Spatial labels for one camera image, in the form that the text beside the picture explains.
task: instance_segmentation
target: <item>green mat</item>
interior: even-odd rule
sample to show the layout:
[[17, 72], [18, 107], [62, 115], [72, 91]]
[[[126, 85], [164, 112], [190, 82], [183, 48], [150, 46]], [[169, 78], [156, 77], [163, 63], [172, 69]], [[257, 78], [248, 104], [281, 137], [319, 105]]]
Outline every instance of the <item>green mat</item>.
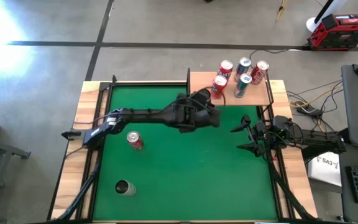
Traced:
[[[180, 86], [114, 87], [111, 110], [160, 109], [185, 93]], [[163, 124], [128, 124], [109, 135], [103, 152], [94, 220], [276, 220], [269, 170], [262, 158], [237, 149], [244, 132], [230, 133], [243, 114], [257, 121], [254, 106], [220, 107], [219, 128], [180, 134]], [[145, 147], [126, 141], [138, 131]], [[125, 179], [137, 192], [114, 190]]]

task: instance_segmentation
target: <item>soda can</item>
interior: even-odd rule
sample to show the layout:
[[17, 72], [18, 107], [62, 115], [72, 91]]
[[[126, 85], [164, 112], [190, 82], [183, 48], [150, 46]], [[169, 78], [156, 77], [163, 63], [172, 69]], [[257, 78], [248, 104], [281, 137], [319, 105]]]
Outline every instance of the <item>soda can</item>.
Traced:
[[251, 77], [252, 77], [251, 83], [253, 85], [258, 85], [262, 81], [262, 79], [264, 79], [264, 77], [266, 76], [268, 69], [269, 69], [269, 65], [267, 62], [258, 61], [251, 73]]
[[212, 97], [220, 99], [224, 87], [227, 85], [227, 79], [223, 75], [217, 75], [212, 81]]
[[242, 74], [240, 76], [239, 81], [237, 82], [237, 86], [234, 89], [234, 96], [237, 98], [241, 98], [246, 93], [246, 88], [248, 84], [250, 84], [252, 81], [252, 77], [247, 74]]
[[116, 183], [116, 192], [121, 195], [132, 196], [136, 194], [136, 187], [127, 180], [120, 180]]
[[217, 75], [224, 76], [228, 81], [231, 76], [231, 72], [233, 72], [233, 63], [231, 63], [231, 61], [229, 60], [224, 60], [219, 65], [219, 70]]
[[142, 150], [144, 147], [143, 139], [136, 131], [131, 131], [128, 133], [127, 141], [135, 150]]
[[248, 72], [249, 67], [251, 66], [251, 60], [249, 58], [240, 58], [240, 62], [237, 66], [237, 73], [234, 77], [234, 81], [238, 82], [240, 79], [240, 76], [244, 73]]

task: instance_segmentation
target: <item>concrete floor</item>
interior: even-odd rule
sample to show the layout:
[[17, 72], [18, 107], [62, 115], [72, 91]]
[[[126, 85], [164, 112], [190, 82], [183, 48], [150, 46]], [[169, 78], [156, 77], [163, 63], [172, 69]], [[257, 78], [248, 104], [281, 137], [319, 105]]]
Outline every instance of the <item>concrete floor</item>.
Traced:
[[[108, 0], [0, 1], [0, 140], [32, 151], [28, 161], [9, 165], [0, 190], [0, 219], [8, 223], [46, 219], [92, 47], [5, 46], [9, 40], [96, 42]], [[314, 0], [289, 1], [275, 24], [280, 1], [115, 0], [105, 42], [163, 42], [248, 45], [303, 45], [309, 17], [321, 6]], [[358, 13], [358, 0], [340, 12]], [[252, 50], [102, 48], [92, 80], [184, 80], [188, 67], [215, 71], [219, 62], [248, 57]], [[270, 64], [271, 79], [287, 90], [339, 80], [340, 67], [358, 63], [358, 52], [257, 52], [252, 60]], [[312, 99], [322, 90], [304, 94]], [[342, 94], [338, 110], [324, 115], [337, 130], [346, 127]], [[334, 105], [327, 103], [328, 108]], [[304, 128], [314, 124], [303, 117]], [[341, 215], [341, 196], [312, 186], [318, 215]]]

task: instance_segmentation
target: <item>red can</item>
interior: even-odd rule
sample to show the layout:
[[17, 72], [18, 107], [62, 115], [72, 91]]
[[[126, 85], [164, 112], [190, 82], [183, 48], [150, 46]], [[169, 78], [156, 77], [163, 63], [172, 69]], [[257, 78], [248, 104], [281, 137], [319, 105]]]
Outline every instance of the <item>red can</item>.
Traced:
[[233, 63], [229, 60], [224, 60], [219, 65], [218, 75], [222, 75], [229, 80], [231, 76], [231, 72], [233, 71]]
[[217, 75], [212, 81], [212, 97], [215, 99], [222, 97], [222, 92], [226, 85], [227, 79], [223, 75]]
[[131, 131], [127, 135], [127, 141], [135, 150], [142, 150], [144, 147], [143, 139], [137, 131]]
[[251, 83], [253, 85], [258, 85], [262, 81], [262, 79], [264, 79], [264, 77], [266, 76], [268, 69], [269, 69], [269, 65], [267, 62], [258, 61], [251, 73], [251, 77], [252, 77]]

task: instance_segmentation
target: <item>blue soda can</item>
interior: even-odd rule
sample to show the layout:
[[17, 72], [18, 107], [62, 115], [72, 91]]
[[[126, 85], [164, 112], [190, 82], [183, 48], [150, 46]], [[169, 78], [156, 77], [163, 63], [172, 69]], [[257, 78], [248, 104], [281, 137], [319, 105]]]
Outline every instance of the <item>blue soda can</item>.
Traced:
[[247, 74], [242, 74], [240, 76], [239, 81], [237, 82], [237, 86], [234, 89], [234, 96], [237, 98], [241, 98], [246, 93], [246, 88], [248, 84], [250, 84], [252, 81], [252, 77]]
[[251, 60], [249, 58], [240, 58], [240, 62], [237, 66], [237, 73], [234, 77], [234, 81], [238, 82], [240, 79], [240, 76], [244, 73], [248, 72], [249, 67], [251, 66]]

